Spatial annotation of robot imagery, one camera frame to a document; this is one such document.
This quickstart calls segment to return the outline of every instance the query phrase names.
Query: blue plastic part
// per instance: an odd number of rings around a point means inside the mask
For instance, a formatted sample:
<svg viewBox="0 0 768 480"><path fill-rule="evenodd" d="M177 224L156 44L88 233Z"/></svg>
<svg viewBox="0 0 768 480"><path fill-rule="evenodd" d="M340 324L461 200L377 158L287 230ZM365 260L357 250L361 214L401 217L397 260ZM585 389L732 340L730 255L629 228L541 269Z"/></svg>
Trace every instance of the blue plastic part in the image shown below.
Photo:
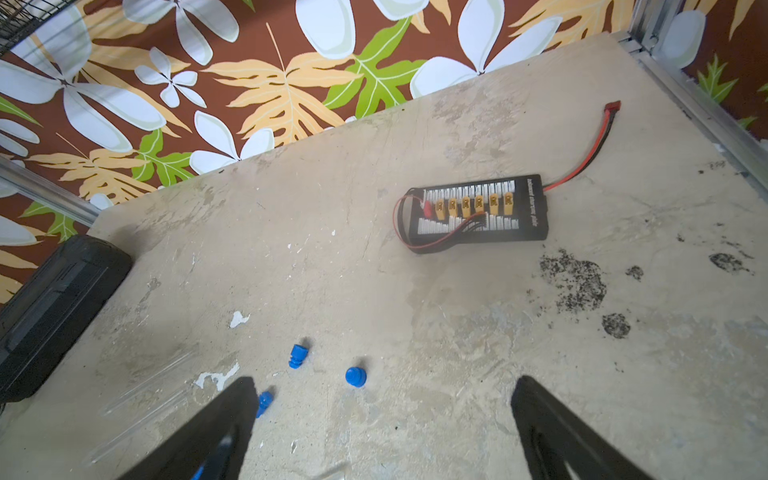
<svg viewBox="0 0 768 480"><path fill-rule="evenodd" d="M365 385L366 380L368 379L366 371L358 366L354 366L347 370L345 377L347 383L349 383L351 386L356 386L357 388Z"/></svg>
<svg viewBox="0 0 768 480"><path fill-rule="evenodd" d="M292 369L297 369L304 363L307 353L310 351L301 345L294 345L293 350L290 351L290 361L288 365Z"/></svg>
<svg viewBox="0 0 768 480"><path fill-rule="evenodd" d="M272 405L272 401L275 399L275 397L272 396L269 392L261 392L261 395L259 395L259 410L256 412L256 418L261 417L261 415L264 414L266 409Z"/></svg>

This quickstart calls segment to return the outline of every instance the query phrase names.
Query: white paint chip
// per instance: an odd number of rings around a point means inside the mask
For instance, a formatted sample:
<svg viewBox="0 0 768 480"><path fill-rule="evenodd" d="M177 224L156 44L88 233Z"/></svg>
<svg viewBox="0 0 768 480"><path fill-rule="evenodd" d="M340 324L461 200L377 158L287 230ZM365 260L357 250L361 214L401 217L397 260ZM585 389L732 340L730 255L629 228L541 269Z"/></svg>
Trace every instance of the white paint chip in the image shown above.
<svg viewBox="0 0 768 480"><path fill-rule="evenodd" d="M199 377L197 377L197 380L195 380L194 384L199 386L200 388L203 388L205 386L205 379L210 377L211 380L216 384L216 390L221 392L224 390L224 383L227 382L232 376L237 373L237 370L240 369L240 364L235 363L235 365L230 369L229 372L226 374L223 373L211 373L211 372L205 372L201 373Z"/></svg>
<svg viewBox="0 0 768 480"><path fill-rule="evenodd" d="M249 316L243 316L242 313L240 313L239 310L237 310L234 315L232 315L232 321L230 322L230 328L233 329L234 327L240 325L241 323L245 323L250 318Z"/></svg>

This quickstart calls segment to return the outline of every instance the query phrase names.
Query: red plug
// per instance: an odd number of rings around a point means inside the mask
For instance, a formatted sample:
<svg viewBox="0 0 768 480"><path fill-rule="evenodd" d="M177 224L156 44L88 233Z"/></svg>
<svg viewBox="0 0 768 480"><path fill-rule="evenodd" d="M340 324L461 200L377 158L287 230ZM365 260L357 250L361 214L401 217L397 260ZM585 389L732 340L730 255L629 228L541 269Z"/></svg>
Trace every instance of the red plug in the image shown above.
<svg viewBox="0 0 768 480"><path fill-rule="evenodd" d="M429 200L424 200L424 218L432 218L432 204Z"/></svg>
<svg viewBox="0 0 768 480"><path fill-rule="evenodd" d="M619 109L621 109L621 100L605 104L604 111L619 111Z"/></svg>

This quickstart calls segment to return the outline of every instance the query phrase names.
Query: green leaf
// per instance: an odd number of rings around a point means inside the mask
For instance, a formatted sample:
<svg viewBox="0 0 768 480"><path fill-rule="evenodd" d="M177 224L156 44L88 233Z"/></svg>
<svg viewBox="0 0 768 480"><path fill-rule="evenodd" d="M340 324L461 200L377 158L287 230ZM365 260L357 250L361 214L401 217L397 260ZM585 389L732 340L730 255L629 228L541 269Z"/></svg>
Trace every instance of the green leaf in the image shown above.
<svg viewBox="0 0 768 480"><path fill-rule="evenodd" d="M362 118L375 113L381 102L384 102L386 108L405 103L406 98L398 86L410 83L413 75L426 60L404 60L381 69L378 63L388 58L400 45L402 36L406 34L410 24L411 18L404 18L392 27L383 28L373 35L360 55L355 55L355 63L346 68L347 71L363 76L348 84L331 87L323 104L328 108L342 107L359 91L355 116Z"/></svg>
<svg viewBox="0 0 768 480"><path fill-rule="evenodd" d="M52 210L39 202L32 202L24 213L19 215L19 218L34 217L35 215L54 214L53 223L45 233L50 237L58 235L58 242L65 242L69 237L75 235L77 231L74 229L74 220L67 217L64 214Z"/></svg>
<svg viewBox="0 0 768 480"><path fill-rule="evenodd" d="M27 112L23 111L21 108L12 104L8 99L4 97L0 97L0 111L4 111L5 113L16 115L17 117L21 117L21 118L24 118L25 120L29 120L33 124L39 125L37 120L32 118Z"/></svg>
<svg viewBox="0 0 768 480"><path fill-rule="evenodd" d="M152 178L156 171L160 183L165 187L170 187L179 181L194 177L193 174L184 169L184 167L190 166L192 153L168 154L161 157L159 155L161 150L163 150L163 132L161 130L152 131L141 138L136 158L145 160L147 163L131 169L136 180L147 181Z"/></svg>
<svg viewBox="0 0 768 480"><path fill-rule="evenodd" d="M718 104L725 100L725 97L728 96L733 89L733 86L739 81L738 78L735 78L723 84L720 83L720 76L723 74L726 65L728 65L727 62L720 65L720 59L717 58L717 54L715 54L712 63L707 63L706 75L700 71L696 72L697 77L699 78L699 87L701 87L701 89Z"/></svg>
<svg viewBox="0 0 768 480"><path fill-rule="evenodd" d="M746 117L742 118L741 120L738 120L737 123L740 127L742 127L744 130L746 130L752 122L757 120L757 117Z"/></svg>

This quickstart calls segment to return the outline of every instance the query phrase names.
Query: concrete floor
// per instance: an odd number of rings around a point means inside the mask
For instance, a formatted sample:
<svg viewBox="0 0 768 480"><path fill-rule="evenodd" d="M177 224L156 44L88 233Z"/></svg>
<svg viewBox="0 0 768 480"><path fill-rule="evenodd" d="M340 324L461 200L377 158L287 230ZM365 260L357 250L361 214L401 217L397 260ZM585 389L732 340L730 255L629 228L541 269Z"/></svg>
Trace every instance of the concrete floor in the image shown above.
<svg viewBox="0 0 768 480"><path fill-rule="evenodd" d="M600 156L548 193L545 242L419 257L394 237L409 187L560 177L614 100ZM91 234L134 269L0 417L3 478L115 478L216 395L202 372L236 364L276 391L241 478L528 478L522 374L656 478L768 472L768 207L607 36L112 208Z"/></svg>

